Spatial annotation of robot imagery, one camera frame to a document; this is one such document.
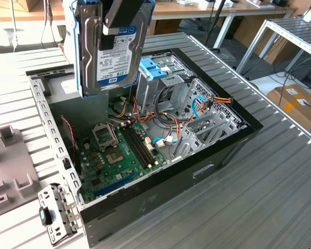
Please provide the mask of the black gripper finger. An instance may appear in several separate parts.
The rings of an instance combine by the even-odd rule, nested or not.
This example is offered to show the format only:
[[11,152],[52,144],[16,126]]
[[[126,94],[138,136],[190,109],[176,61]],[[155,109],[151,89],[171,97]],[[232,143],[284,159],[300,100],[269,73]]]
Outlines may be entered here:
[[100,27],[97,32],[98,50],[109,50],[114,47],[115,35],[123,23],[124,1],[99,1],[97,6]]

